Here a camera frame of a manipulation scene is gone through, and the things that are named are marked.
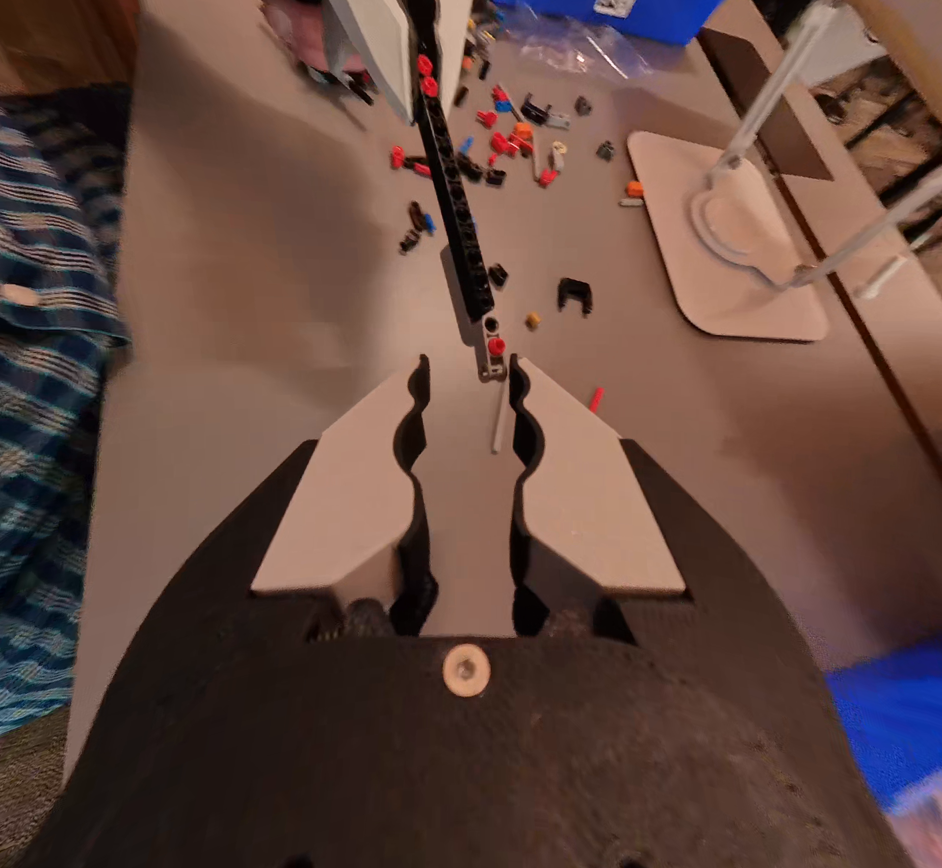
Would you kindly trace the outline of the white monitor stand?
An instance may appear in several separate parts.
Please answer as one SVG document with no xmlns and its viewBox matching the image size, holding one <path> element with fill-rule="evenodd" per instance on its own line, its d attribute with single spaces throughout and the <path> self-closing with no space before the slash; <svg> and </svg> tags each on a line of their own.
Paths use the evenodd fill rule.
<svg viewBox="0 0 942 868">
<path fill-rule="evenodd" d="M 725 168 L 720 149 L 653 132 L 633 132 L 627 147 L 677 307 L 694 327 L 782 343 L 826 337 L 817 288 L 790 286 L 803 255 L 765 168 Z"/>
</svg>

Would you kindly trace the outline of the white metal frame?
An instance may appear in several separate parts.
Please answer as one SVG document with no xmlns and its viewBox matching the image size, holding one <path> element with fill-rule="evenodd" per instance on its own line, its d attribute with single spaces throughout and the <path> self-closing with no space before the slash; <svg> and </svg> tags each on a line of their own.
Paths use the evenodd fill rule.
<svg viewBox="0 0 942 868">
<path fill-rule="evenodd" d="M 709 219 L 710 209 L 726 205 L 734 216 L 735 227 L 763 227 L 756 211 L 747 203 L 745 196 L 725 188 L 725 183 L 739 169 L 749 148 L 757 141 L 759 130 L 777 107 L 785 90 L 799 75 L 811 51 L 830 26 L 840 0 L 817 0 L 810 6 L 800 25 L 796 37 L 784 52 L 782 62 L 761 87 L 746 111 L 745 116 L 720 156 L 705 176 L 705 188 L 689 202 L 689 220 L 699 241 L 720 260 L 752 273 L 777 294 L 799 289 L 835 273 L 844 262 L 865 249 L 884 231 L 898 226 L 903 219 L 914 213 L 931 199 L 940 195 L 940 167 L 934 168 L 921 178 L 916 186 L 884 214 L 859 231 L 836 253 L 826 257 L 816 266 L 800 264 L 789 281 L 777 281 L 763 269 L 748 249 L 736 247 L 714 228 Z"/>
</svg>

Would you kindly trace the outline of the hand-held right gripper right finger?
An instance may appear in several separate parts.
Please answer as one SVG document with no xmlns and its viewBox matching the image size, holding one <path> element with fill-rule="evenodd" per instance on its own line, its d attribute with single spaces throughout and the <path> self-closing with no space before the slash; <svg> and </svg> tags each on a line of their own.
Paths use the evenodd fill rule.
<svg viewBox="0 0 942 868">
<path fill-rule="evenodd" d="M 535 637 L 553 615 L 590 631 L 624 600 L 683 598 L 688 587 L 617 432 L 530 359 L 512 356 L 512 624 Z"/>
</svg>

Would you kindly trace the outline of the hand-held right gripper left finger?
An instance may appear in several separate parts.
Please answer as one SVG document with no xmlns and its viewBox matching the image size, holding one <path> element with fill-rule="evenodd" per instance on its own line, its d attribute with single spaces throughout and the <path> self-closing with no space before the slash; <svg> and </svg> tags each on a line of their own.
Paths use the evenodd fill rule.
<svg viewBox="0 0 942 868">
<path fill-rule="evenodd" d="M 437 601 L 414 468 L 427 447 L 430 361 L 414 362 L 323 431 L 253 577 L 259 596 L 314 594 L 347 611 L 379 603 L 416 637 Z"/>
</svg>

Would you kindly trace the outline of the clear plastic bag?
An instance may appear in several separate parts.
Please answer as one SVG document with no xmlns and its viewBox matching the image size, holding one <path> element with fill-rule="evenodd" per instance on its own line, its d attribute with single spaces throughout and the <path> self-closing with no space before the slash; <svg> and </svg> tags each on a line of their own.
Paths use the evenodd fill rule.
<svg viewBox="0 0 942 868">
<path fill-rule="evenodd" d="M 524 6 L 506 12 L 505 36 L 522 60 L 571 76 L 594 76 L 613 84 L 653 74 L 640 46 L 608 26 L 540 15 Z"/>
</svg>

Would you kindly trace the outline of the long black lego beam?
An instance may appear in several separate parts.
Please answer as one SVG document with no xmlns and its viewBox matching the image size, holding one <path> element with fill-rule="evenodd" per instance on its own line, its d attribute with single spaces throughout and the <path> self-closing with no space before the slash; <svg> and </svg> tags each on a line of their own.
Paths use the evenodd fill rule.
<svg viewBox="0 0 942 868">
<path fill-rule="evenodd" d="M 471 323 L 495 308 L 489 275 L 465 194 L 462 172 L 454 151 L 441 101 L 443 91 L 436 67 L 423 51 L 416 58 L 414 120 L 425 150 L 438 200 L 455 275 Z"/>
</svg>

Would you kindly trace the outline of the grey lego beam red pin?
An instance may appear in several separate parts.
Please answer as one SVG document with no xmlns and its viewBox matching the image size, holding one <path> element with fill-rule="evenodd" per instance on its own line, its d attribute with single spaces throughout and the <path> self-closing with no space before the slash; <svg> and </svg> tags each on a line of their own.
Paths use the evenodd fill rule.
<svg viewBox="0 0 942 868">
<path fill-rule="evenodd" d="M 506 380 L 509 372 L 507 342 L 498 318 L 489 313 L 474 326 L 477 373 L 481 382 Z"/>
</svg>

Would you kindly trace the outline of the person's plaid shirt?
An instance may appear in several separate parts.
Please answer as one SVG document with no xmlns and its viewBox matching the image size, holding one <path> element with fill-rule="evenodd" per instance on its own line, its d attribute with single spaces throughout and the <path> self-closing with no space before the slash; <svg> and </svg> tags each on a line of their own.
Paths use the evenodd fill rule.
<svg viewBox="0 0 942 868">
<path fill-rule="evenodd" d="M 116 299 L 128 85 L 2 98 L 1 733 L 70 703 Z"/>
</svg>

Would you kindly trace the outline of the scattered lego pieces pile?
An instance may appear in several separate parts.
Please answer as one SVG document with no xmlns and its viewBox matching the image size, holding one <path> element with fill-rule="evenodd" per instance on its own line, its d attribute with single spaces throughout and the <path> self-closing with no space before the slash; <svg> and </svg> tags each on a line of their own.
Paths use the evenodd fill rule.
<svg viewBox="0 0 942 868">
<path fill-rule="evenodd" d="M 478 79 L 486 81 L 490 72 L 492 61 L 489 58 L 489 46 L 495 40 L 492 28 L 497 28 L 495 22 L 477 22 L 471 18 L 467 24 L 465 34 L 465 50 L 461 66 L 461 73 L 468 74 L 477 68 Z M 463 141 L 454 153 L 459 172 L 474 183 L 482 180 L 491 187 L 502 187 L 506 180 L 506 172 L 497 168 L 497 161 L 504 157 L 515 158 L 520 156 L 533 163 L 534 179 L 540 187 L 547 187 L 559 175 L 563 168 L 563 161 L 568 151 L 559 140 L 552 142 L 548 152 L 547 163 L 537 159 L 536 129 L 543 127 L 568 132 L 571 128 L 571 116 L 553 112 L 551 104 L 540 106 L 533 101 L 532 96 L 526 96 L 519 104 L 510 98 L 506 87 L 494 83 L 492 90 L 493 108 L 477 111 L 477 124 L 491 134 L 491 152 L 485 166 L 474 162 L 469 152 L 473 146 L 474 137 L 469 136 Z M 593 111 L 589 100 L 580 95 L 576 98 L 574 112 L 578 118 L 585 118 Z M 498 125 L 502 124 L 502 117 L 513 118 L 512 129 L 509 132 L 500 132 Z M 416 175 L 430 179 L 430 164 L 426 156 L 408 155 L 400 145 L 394 145 L 390 152 L 390 166 L 393 170 L 411 170 Z M 412 252 L 419 244 L 423 235 L 434 235 L 437 226 L 429 212 L 425 211 L 416 201 L 409 204 L 410 228 L 404 238 L 399 242 L 398 249 L 401 255 Z"/>
</svg>

